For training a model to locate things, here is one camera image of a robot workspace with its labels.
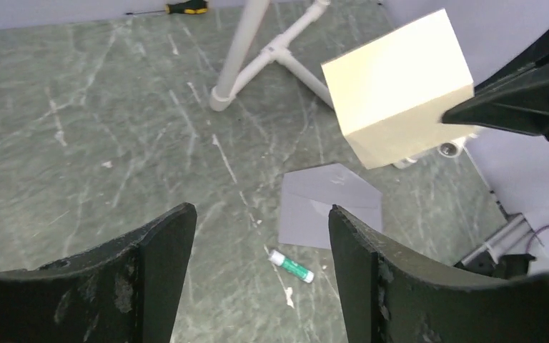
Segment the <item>glue stick label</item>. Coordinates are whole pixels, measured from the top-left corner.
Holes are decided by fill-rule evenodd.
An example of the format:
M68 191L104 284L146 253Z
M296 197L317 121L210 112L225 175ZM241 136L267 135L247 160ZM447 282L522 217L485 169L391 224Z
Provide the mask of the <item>glue stick label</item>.
M299 264L295 263L291 259L288 259L285 257L285 260L283 261L283 264L281 264L281 267L285 268L288 272L294 274L296 277L299 277L300 279L306 279L308 276L308 269L300 266Z

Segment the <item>gray envelope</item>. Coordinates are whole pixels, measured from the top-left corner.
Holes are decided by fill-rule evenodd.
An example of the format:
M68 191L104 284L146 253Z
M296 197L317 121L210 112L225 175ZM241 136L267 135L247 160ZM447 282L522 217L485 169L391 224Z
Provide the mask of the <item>gray envelope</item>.
M283 176L279 242L331 249L333 204L382 232L382 193L345 166L330 164Z

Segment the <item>wire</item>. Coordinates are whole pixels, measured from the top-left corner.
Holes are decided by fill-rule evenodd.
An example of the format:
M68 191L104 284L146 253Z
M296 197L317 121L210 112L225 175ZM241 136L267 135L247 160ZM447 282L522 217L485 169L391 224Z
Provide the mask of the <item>wire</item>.
M531 244L533 244L533 240L538 238L538 241L539 241L540 239L539 239L538 235L541 234L542 232L548 230L548 229L549 229L549 225L546 225L546 226L541 227L541 228L539 228L539 229L537 229L533 232L533 235L531 237L529 237L529 240L527 240L527 245L525 246L525 253L526 254L529 253L529 250L531 250Z

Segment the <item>white cap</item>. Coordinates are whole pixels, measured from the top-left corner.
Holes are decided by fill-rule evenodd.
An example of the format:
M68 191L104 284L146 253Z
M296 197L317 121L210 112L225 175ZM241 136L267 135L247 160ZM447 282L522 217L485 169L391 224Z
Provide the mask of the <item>white cap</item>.
M315 278L315 273L313 273L309 270L308 275L306 275L306 277L304 278L304 282L309 284L310 282L312 282L312 279L314 279L314 278Z
M270 254L268 255L268 260L276 264L277 266L280 266L285 260L285 255L281 254L277 250L271 250Z

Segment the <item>screwdriver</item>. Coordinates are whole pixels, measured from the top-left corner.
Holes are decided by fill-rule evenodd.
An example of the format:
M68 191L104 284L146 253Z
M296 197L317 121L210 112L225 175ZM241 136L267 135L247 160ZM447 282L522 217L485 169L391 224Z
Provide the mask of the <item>screwdriver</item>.
M205 0L188 0L180 2L178 4L165 4L165 9L159 11L146 11L146 12L127 12L126 16L133 16L136 14L150 14L161 13L165 14L203 14L206 13L209 6Z

